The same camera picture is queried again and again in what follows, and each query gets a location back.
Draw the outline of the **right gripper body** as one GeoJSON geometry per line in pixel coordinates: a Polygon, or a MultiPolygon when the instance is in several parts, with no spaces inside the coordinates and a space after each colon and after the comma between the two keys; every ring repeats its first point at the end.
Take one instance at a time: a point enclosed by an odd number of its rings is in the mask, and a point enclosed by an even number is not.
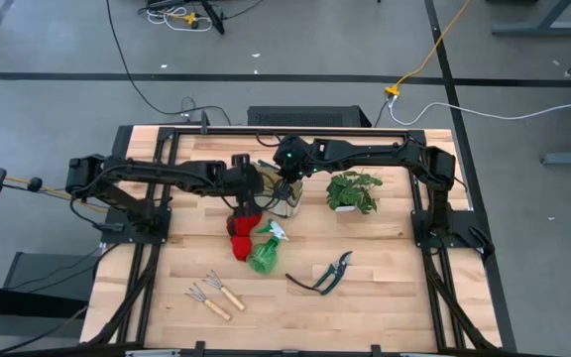
{"type": "Polygon", "coordinates": [[[273,160],[279,166],[278,175],[286,181],[297,181],[317,172],[318,144],[308,143],[299,136],[281,139],[273,160]]]}

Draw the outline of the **black computer tower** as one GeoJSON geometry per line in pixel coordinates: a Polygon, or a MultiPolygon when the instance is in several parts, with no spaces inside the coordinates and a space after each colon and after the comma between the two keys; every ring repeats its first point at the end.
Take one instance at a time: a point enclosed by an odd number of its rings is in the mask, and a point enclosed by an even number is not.
{"type": "Polygon", "coordinates": [[[371,128],[362,109],[352,106],[250,106],[249,126],[371,128]]]}

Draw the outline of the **potted plant in white pot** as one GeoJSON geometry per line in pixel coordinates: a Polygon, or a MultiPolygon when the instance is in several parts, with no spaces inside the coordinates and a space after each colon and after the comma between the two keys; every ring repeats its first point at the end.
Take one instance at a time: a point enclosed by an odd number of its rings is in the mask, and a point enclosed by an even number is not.
{"type": "Polygon", "coordinates": [[[339,207],[353,206],[362,214],[378,210],[371,190],[382,186],[383,181],[373,175],[354,171],[333,176],[326,188],[326,204],[333,210],[339,207]]]}

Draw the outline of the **green pruning shears with strap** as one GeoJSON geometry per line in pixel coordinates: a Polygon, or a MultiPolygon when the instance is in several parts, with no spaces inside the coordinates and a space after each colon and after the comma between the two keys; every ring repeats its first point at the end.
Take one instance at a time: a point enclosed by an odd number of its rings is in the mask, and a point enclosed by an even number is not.
{"type": "Polygon", "coordinates": [[[352,254],[352,251],[343,253],[336,261],[328,266],[325,273],[312,286],[301,283],[290,274],[285,274],[285,277],[300,288],[319,293],[321,296],[327,296],[343,279],[350,265],[352,254]]]}

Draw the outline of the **dark side cart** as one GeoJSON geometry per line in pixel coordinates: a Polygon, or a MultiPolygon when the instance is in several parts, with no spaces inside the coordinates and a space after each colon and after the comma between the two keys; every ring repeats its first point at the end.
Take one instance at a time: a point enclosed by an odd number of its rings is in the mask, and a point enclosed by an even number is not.
{"type": "MultiPolygon", "coordinates": [[[[2,289],[6,292],[30,293],[54,298],[89,301],[94,265],[99,253],[85,255],[15,254],[2,289]]],[[[83,317],[66,320],[74,314],[68,308],[59,316],[0,315],[0,340],[15,343],[44,334],[48,338],[74,339],[82,329],[83,317]]]]}

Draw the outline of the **red gardening glove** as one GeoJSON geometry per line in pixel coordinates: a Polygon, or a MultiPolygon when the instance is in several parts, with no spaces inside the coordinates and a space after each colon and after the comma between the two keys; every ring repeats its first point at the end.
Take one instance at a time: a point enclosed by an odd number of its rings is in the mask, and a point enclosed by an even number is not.
{"type": "Polygon", "coordinates": [[[230,236],[232,253],[236,260],[245,262],[252,251],[251,233],[263,218],[263,213],[234,211],[227,217],[226,229],[230,236]]]}

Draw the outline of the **green plastic spray bottle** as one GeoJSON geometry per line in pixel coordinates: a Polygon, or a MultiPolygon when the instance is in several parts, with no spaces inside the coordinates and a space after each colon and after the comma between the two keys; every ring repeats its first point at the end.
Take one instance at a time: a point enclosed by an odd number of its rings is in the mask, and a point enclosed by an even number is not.
{"type": "Polygon", "coordinates": [[[288,237],[284,229],[274,219],[269,219],[267,226],[260,229],[259,233],[270,233],[271,238],[265,243],[253,246],[247,257],[247,263],[254,272],[267,275],[277,264],[278,248],[281,242],[287,241],[288,237]]]}

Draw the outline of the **black aluminium table frame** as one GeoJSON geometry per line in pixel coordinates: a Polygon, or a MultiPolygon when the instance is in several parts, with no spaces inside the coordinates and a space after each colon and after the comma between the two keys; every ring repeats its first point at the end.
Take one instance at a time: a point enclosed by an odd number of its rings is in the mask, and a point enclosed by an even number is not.
{"type": "MultiPolygon", "coordinates": [[[[136,161],[179,165],[223,161],[248,154],[251,162],[273,160],[281,139],[299,136],[353,145],[401,144],[413,139],[456,158],[444,130],[139,126],[115,154],[136,161]]],[[[353,167],[383,181],[371,190],[377,211],[353,206],[331,209],[326,188],[344,172],[317,172],[300,179],[298,212],[281,218],[261,207],[252,248],[271,238],[259,233],[269,219],[288,240],[267,275],[235,259],[227,217],[238,211],[234,196],[199,196],[174,186],[120,181],[136,198],[169,201],[168,238],[160,244],[108,243],[99,263],[81,338],[103,356],[169,354],[171,357],[255,356],[503,356],[514,350],[507,321],[498,311],[497,285],[485,258],[470,248],[424,250],[415,244],[411,213],[428,208],[423,183],[402,167],[353,167]],[[327,296],[308,291],[328,266],[352,251],[350,265],[327,296]],[[246,306],[239,310],[203,281],[213,270],[246,306]],[[227,311],[225,321],[186,295],[197,284],[227,311]]]]}

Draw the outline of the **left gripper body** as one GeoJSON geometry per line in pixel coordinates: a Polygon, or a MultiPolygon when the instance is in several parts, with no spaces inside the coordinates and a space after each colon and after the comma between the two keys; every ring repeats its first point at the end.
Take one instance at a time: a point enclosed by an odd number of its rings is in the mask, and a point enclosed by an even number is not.
{"type": "Polygon", "coordinates": [[[225,190],[229,195],[249,201],[264,192],[263,177],[248,154],[233,155],[231,164],[232,167],[225,173],[225,190]]]}

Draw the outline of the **wooden handled hand rake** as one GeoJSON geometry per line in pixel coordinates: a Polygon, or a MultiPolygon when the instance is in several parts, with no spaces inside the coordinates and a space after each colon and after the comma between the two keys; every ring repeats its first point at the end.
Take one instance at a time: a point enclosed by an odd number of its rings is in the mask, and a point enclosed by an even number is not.
{"type": "Polygon", "coordinates": [[[246,309],[245,304],[222,283],[215,271],[211,270],[203,281],[225,295],[239,310],[246,309]]]}
{"type": "Polygon", "coordinates": [[[202,304],[207,306],[211,311],[213,311],[215,314],[223,318],[225,321],[230,321],[232,319],[232,316],[227,311],[225,311],[218,304],[207,298],[204,292],[197,284],[193,284],[192,287],[188,289],[186,295],[201,302],[202,304]]]}

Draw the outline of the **black stick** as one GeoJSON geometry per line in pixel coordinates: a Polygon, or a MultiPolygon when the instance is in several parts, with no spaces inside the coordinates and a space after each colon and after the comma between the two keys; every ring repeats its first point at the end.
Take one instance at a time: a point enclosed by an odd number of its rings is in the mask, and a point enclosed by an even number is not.
{"type": "Polygon", "coordinates": [[[205,10],[208,18],[211,20],[211,23],[215,30],[220,34],[225,34],[225,29],[223,26],[223,21],[221,17],[215,12],[213,6],[209,3],[208,0],[199,0],[202,8],[205,10]]]}

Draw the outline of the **beige green gardening bag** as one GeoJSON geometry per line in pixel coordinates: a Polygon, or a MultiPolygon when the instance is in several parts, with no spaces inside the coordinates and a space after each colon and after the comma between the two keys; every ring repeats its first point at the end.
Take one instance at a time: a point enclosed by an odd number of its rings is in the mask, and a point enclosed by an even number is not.
{"type": "Polygon", "coordinates": [[[302,181],[298,180],[295,182],[295,197],[287,197],[285,188],[286,181],[278,175],[279,169],[277,167],[271,166],[263,161],[253,162],[253,165],[262,175],[265,184],[264,192],[255,196],[257,204],[264,210],[281,218],[294,216],[300,207],[300,201],[303,193],[302,181]],[[278,179],[282,179],[284,182],[283,198],[273,197],[273,185],[278,179]]]}

